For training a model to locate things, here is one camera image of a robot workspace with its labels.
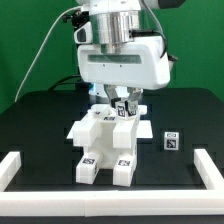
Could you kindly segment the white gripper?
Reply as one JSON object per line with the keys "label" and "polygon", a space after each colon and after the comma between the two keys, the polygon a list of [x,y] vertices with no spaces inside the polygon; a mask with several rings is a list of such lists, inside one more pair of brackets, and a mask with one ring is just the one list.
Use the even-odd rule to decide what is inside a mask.
{"label": "white gripper", "polygon": [[114,54],[102,53],[101,46],[93,44],[92,39],[90,23],[74,33],[79,45],[80,75],[85,82],[105,84],[104,91],[112,107],[120,100],[115,85],[128,87],[128,109],[136,110],[142,89],[156,90],[169,83],[169,60],[162,36],[134,37]]}

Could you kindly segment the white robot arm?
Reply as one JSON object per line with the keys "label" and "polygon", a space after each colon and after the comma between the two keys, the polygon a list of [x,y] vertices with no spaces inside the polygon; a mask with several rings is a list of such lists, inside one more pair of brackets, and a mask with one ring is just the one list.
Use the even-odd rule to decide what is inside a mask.
{"label": "white robot arm", "polygon": [[143,89],[169,83],[176,61],[167,53],[162,28],[143,29],[139,14],[177,8],[185,1],[77,0],[83,24],[74,39],[83,80],[102,84],[112,106],[134,112]]}

